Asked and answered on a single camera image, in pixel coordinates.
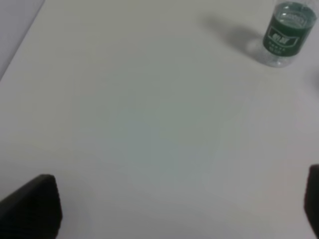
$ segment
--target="table surface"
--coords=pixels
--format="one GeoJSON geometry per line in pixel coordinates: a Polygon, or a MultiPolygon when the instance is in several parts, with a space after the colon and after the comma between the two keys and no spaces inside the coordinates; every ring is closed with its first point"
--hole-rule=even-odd
{"type": "Polygon", "coordinates": [[[47,0],[0,82],[0,196],[54,174],[59,239],[315,238],[319,29],[264,66],[272,9],[47,0]]]}

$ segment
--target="tabletop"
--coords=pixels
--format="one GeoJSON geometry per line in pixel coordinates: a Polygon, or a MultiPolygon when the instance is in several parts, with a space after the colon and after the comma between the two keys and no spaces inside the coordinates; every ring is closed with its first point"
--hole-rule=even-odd
{"type": "Polygon", "coordinates": [[[47,0],[0,82],[0,196],[57,179],[59,239],[315,238],[315,26],[250,53],[266,0],[47,0]]]}

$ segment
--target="clear plastic bottle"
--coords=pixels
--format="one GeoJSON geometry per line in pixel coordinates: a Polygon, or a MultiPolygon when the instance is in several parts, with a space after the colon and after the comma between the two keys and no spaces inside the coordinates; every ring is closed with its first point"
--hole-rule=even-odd
{"type": "Polygon", "coordinates": [[[278,0],[263,39],[263,62],[272,67],[291,64],[317,16],[316,0],[278,0]]]}

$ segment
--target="green bottle label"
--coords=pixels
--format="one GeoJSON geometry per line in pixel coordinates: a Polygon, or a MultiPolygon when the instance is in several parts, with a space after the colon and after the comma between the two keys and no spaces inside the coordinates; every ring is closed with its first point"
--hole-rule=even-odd
{"type": "Polygon", "coordinates": [[[278,5],[266,31],[263,44],[277,56],[297,55],[316,21],[315,13],[303,4],[278,5]]]}

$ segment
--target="water bottle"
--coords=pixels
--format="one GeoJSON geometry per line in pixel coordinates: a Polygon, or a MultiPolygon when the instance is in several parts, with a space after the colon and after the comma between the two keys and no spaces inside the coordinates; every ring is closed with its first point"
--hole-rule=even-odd
{"type": "Polygon", "coordinates": [[[278,0],[263,39],[263,61],[272,67],[285,67],[300,52],[318,9],[316,0],[278,0]]]}

